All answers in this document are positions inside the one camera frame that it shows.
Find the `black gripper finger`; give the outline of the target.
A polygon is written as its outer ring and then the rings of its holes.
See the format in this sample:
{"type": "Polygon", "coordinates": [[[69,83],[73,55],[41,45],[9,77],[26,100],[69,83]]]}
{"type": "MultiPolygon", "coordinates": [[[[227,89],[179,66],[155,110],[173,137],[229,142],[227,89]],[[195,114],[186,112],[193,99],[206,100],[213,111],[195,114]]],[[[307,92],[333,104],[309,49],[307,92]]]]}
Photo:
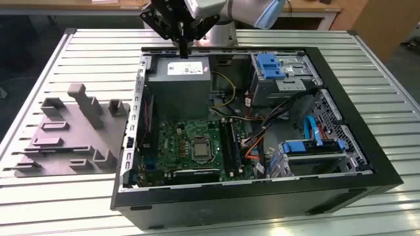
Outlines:
{"type": "Polygon", "coordinates": [[[191,16],[186,16],[183,18],[183,58],[187,58],[189,55],[189,44],[193,40],[199,40],[210,28],[215,25],[217,21],[219,20],[219,15],[210,15],[199,20],[195,23],[191,16]]]}
{"type": "Polygon", "coordinates": [[[162,39],[171,41],[171,44],[178,48],[179,58],[183,58],[183,37],[179,24],[170,26],[163,21],[159,12],[151,7],[151,4],[146,4],[141,8],[138,17],[162,39]]]}

